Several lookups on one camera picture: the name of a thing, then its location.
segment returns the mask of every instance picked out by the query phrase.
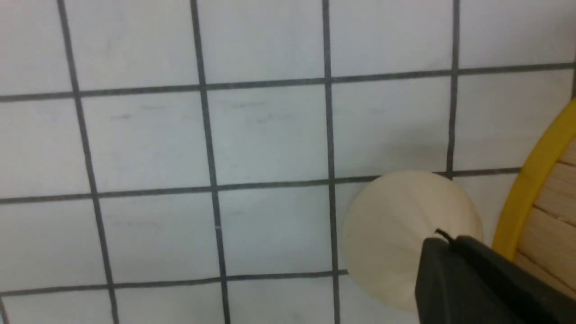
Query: tile wall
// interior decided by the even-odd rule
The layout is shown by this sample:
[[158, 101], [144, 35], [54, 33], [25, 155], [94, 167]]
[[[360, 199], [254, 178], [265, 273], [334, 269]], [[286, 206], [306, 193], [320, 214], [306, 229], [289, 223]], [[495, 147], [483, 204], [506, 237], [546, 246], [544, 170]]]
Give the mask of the tile wall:
[[0, 9], [5, 324], [417, 323], [346, 274], [351, 200], [442, 172], [490, 243], [573, 92], [572, 0]]

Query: black object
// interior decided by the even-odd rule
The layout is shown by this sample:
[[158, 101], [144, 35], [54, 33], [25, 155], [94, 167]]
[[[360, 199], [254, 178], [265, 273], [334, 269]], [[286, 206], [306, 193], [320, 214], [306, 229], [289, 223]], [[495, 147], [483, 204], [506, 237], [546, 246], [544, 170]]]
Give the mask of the black object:
[[470, 236], [428, 238], [416, 305], [421, 324], [576, 323], [576, 301]]

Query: white ball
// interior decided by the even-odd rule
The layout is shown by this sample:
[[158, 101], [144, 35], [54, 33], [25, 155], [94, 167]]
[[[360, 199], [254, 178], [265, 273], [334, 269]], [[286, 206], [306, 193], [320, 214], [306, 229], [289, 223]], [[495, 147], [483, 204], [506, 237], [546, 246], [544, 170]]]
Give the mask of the white ball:
[[483, 238], [472, 201], [452, 181], [419, 171], [376, 179], [356, 197], [344, 220], [343, 253], [350, 276], [368, 295], [415, 311], [422, 243], [437, 228], [453, 238]]

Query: white surface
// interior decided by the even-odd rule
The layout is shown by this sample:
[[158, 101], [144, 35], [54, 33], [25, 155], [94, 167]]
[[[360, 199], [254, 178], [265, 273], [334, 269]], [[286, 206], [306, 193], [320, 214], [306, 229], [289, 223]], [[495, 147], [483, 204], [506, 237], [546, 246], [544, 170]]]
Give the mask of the white surface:
[[92, 200], [0, 206], [0, 291], [105, 284]]
[[322, 2], [199, 0], [206, 80], [324, 76]]
[[334, 323], [332, 278], [228, 282], [234, 324]]
[[365, 294], [350, 278], [340, 276], [340, 322], [342, 324], [418, 324], [418, 314], [398, 310]]
[[72, 90], [55, 1], [2, 1], [0, 40], [0, 95]]
[[226, 272], [332, 269], [328, 187], [220, 192]]
[[488, 246], [492, 246], [500, 213], [515, 179], [515, 174], [454, 178], [476, 205], [484, 229], [484, 244]]
[[73, 100], [0, 103], [0, 197], [89, 193]]
[[107, 290], [3, 297], [10, 324], [112, 324]]
[[330, 1], [332, 75], [450, 69], [452, 1]]
[[114, 282], [218, 277], [210, 193], [100, 201]]
[[336, 84], [336, 176], [444, 171], [450, 78]]
[[460, 67], [574, 62], [573, 0], [462, 1]]
[[122, 324], [224, 323], [220, 284], [117, 289]]
[[80, 89], [197, 84], [190, 1], [66, 2]]
[[208, 93], [218, 184], [328, 177], [324, 86]]
[[459, 77], [454, 169], [523, 165], [570, 100], [573, 74], [564, 70]]
[[210, 185], [199, 93], [82, 103], [100, 192]]
[[344, 183], [336, 185], [336, 228], [338, 229], [338, 269], [346, 269], [344, 255], [342, 254], [342, 225], [350, 204], [362, 191], [368, 182]]

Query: black plastic part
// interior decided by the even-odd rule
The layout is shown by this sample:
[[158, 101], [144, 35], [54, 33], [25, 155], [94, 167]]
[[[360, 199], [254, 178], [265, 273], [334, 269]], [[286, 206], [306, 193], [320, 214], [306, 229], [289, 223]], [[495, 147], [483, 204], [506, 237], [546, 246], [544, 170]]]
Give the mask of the black plastic part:
[[421, 324], [576, 323], [576, 301], [525, 273], [473, 238], [459, 236], [455, 241], [464, 244], [475, 257], [489, 262], [491, 271], [499, 270], [509, 283], [528, 293], [552, 320], [543, 322], [537, 317], [519, 316], [518, 310], [509, 307], [510, 304], [491, 288], [494, 282], [482, 273], [483, 269], [467, 261], [469, 255], [463, 256], [443, 239], [429, 238], [422, 246], [415, 291]]

